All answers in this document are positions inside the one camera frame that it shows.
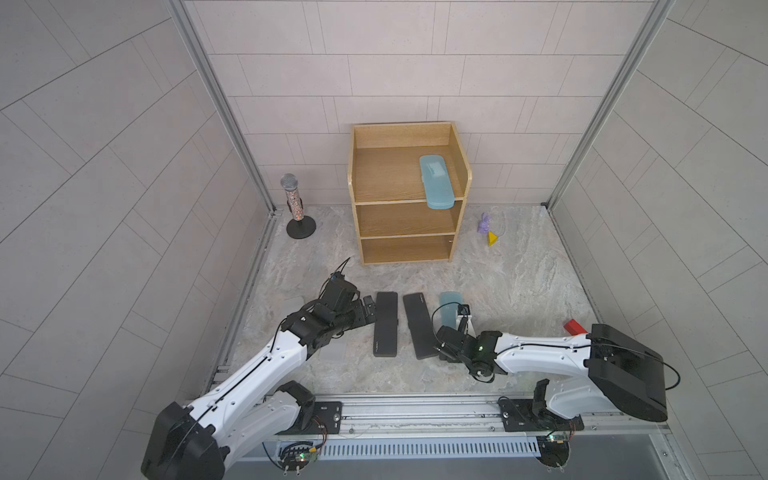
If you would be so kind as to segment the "black pencil case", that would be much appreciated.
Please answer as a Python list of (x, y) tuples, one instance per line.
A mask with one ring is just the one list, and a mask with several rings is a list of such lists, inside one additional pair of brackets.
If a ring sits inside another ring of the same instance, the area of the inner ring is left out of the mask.
[(398, 351), (398, 294), (396, 292), (378, 292), (375, 304), (373, 355), (375, 357), (396, 357)]
[(403, 304), (416, 358), (424, 360), (437, 356), (437, 339), (424, 295), (421, 292), (406, 294)]

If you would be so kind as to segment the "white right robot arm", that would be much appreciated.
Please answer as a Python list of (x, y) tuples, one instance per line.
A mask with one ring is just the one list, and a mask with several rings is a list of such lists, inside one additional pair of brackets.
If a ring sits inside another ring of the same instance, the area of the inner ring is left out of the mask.
[(473, 337), (442, 326), (436, 349), (464, 364), (478, 381), (536, 372), (560, 375), (537, 384), (535, 397), (550, 414), (571, 420), (584, 413), (619, 411), (662, 423), (668, 420), (663, 357), (621, 331), (594, 324), (566, 337), (524, 337), (483, 331)]

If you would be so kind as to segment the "clear pencil case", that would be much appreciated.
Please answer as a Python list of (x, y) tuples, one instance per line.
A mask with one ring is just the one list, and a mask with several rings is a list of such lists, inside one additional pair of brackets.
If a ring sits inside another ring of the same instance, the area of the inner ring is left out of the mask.
[(282, 301), (276, 311), (278, 321), (282, 322), (289, 315), (299, 311), (304, 304), (305, 300), (302, 297), (292, 297)]
[(318, 353), (321, 361), (331, 364), (343, 364), (345, 362), (349, 337), (344, 335), (333, 338)]

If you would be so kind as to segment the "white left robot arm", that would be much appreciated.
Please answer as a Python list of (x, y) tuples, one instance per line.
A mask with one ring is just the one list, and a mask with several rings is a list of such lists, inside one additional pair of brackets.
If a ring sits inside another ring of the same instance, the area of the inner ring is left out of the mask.
[(221, 479), (257, 444), (303, 430), (314, 395), (287, 376), (349, 330), (376, 320), (369, 296), (343, 274), (330, 275), (318, 298), (288, 314), (273, 338), (245, 365), (208, 393), (157, 416), (141, 462), (147, 479)]

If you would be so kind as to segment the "teal pencil case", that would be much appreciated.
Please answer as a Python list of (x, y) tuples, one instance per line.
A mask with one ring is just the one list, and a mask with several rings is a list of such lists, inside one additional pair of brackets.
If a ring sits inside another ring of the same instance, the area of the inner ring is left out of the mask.
[(459, 292), (446, 291), (440, 294), (437, 314), (440, 316), (442, 326), (451, 328), (458, 326), (458, 309), (461, 304), (463, 304), (463, 296)]
[(424, 155), (420, 157), (419, 164), (427, 206), (433, 210), (451, 209), (455, 195), (444, 157)]

